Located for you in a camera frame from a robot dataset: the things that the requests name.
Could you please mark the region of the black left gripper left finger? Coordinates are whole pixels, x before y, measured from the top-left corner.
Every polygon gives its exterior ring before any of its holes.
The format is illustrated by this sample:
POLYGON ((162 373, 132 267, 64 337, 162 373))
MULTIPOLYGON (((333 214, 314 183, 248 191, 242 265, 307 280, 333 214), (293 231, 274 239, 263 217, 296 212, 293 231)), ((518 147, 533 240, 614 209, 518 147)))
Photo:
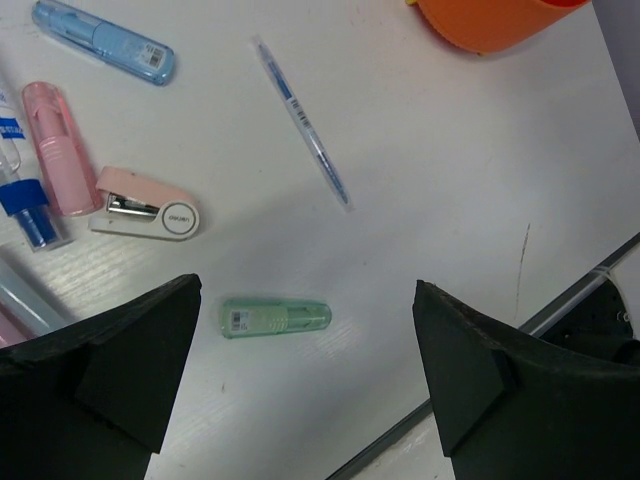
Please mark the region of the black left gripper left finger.
POLYGON ((201 288, 198 275, 181 275, 2 349, 2 478, 144 478, 162 448, 201 288))

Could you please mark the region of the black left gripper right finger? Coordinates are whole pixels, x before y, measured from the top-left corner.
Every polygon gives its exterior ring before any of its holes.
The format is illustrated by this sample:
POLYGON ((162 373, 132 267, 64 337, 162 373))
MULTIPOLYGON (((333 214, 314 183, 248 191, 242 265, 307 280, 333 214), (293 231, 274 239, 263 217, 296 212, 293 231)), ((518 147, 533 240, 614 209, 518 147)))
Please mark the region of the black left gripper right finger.
POLYGON ((635 479, 639 366, 575 353, 419 282, 413 318, 459 479, 635 479))

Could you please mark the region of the green correction tape dispenser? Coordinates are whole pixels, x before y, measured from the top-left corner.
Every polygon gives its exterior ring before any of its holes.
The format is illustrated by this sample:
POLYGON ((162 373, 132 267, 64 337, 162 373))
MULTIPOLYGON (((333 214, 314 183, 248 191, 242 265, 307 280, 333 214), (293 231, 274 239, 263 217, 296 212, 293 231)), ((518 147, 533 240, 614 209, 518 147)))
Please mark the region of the green correction tape dispenser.
POLYGON ((219 311, 219 325, 227 339, 264 337, 326 329, 330 307, 311 300, 230 298, 219 311))

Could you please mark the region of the pink correction tape dispenser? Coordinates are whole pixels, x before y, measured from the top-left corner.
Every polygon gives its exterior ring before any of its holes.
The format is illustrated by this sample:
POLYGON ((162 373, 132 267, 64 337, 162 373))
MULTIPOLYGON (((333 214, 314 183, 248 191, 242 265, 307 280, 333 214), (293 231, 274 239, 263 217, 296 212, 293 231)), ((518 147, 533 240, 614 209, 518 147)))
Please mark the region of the pink correction tape dispenser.
POLYGON ((32 82, 23 88, 22 101, 52 209, 61 216, 99 210, 96 176, 61 91, 32 82))

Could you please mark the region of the blue correction tape dispenser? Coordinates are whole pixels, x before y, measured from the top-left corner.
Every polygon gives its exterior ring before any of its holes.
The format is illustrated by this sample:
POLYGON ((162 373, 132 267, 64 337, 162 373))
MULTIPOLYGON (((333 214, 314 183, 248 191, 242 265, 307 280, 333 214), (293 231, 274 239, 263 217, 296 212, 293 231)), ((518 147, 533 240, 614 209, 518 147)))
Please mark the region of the blue correction tape dispenser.
POLYGON ((175 53, 167 45, 60 1, 38 1, 33 22, 52 38, 156 86, 169 83, 175 53))

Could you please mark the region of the light blue highlighter marker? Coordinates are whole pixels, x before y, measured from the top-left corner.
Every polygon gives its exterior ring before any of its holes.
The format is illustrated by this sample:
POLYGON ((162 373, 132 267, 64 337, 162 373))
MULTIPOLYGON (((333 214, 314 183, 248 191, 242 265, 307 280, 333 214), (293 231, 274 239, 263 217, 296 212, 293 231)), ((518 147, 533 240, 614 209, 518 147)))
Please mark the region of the light blue highlighter marker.
POLYGON ((4 260, 1 260, 1 311, 33 336, 47 335, 70 324, 4 260))

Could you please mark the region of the pink highlighter marker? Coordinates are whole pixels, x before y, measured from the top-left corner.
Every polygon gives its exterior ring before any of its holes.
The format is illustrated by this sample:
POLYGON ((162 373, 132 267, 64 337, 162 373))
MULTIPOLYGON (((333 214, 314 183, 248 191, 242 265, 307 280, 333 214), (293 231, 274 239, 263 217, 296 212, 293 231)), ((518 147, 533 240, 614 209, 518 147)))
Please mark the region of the pink highlighter marker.
POLYGON ((32 338, 31 332, 5 306, 0 308, 0 338, 2 348, 32 338))

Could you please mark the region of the clear blue spray bottle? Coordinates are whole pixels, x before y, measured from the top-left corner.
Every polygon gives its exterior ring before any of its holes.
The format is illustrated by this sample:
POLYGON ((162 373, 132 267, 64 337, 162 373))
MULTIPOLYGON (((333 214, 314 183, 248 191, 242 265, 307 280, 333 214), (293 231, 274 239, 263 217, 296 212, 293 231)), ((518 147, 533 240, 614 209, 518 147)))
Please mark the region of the clear blue spray bottle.
POLYGON ((71 242, 51 213, 25 115, 6 79, 1 80, 1 207, 17 223, 32 250, 53 250, 71 242))

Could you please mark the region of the orange round pen holder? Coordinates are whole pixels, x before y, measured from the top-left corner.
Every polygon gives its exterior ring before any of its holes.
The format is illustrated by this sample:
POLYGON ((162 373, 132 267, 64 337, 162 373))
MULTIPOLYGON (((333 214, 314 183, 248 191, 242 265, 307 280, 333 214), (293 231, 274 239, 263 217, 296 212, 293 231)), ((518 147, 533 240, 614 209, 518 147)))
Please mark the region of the orange round pen holder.
POLYGON ((588 4, 544 0, 416 0, 431 27, 455 47, 480 55, 499 53, 542 32, 588 4))

